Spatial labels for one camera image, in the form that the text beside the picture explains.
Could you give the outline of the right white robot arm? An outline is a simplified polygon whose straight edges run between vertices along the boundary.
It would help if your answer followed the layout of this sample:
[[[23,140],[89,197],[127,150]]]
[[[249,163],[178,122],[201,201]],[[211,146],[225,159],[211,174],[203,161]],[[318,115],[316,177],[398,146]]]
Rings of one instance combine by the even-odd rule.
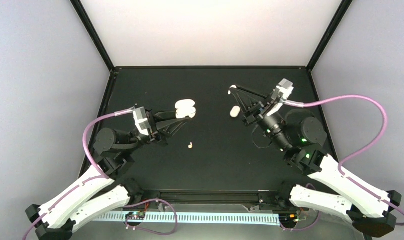
[[[327,133],[312,115],[310,103],[289,100],[293,85],[280,82],[268,95],[232,85],[228,94],[236,100],[246,126],[256,125],[272,145],[284,153],[284,161],[298,173],[317,181],[333,193],[285,182],[274,196],[283,210],[308,208],[338,217],[362,234],[381,238],[398,226],[394,210],[402,196],[381,190],[343,167],[324,149]]]

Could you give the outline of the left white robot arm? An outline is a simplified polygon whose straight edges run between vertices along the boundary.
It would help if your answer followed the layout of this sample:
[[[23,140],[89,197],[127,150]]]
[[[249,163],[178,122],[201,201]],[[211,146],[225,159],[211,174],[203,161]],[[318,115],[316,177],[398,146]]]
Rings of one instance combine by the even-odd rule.
[[[26,209],[30,230],[40,240],[69,240],[87,223],[112,210],[149,205],[139,184],[125,177],[134,164],[132,153],[150,144],[166,145],[196,112],[193,106],[156,113],[131,107],[99,117],[98,121],[103,121],[130,114],[135,127],[130,132],[101,129],[94,153],[87,145],[83,147],[90,162],[85,173],[52,200]]]

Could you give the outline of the beige square charging case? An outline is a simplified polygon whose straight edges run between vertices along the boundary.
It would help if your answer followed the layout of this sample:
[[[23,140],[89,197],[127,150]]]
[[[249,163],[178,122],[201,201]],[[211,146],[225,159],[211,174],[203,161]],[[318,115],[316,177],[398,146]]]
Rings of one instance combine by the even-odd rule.
[[[186,117],[194,118],[196,116],[195,101],[192,99],[182,99],[175,103],[175,117],[183,119]]]

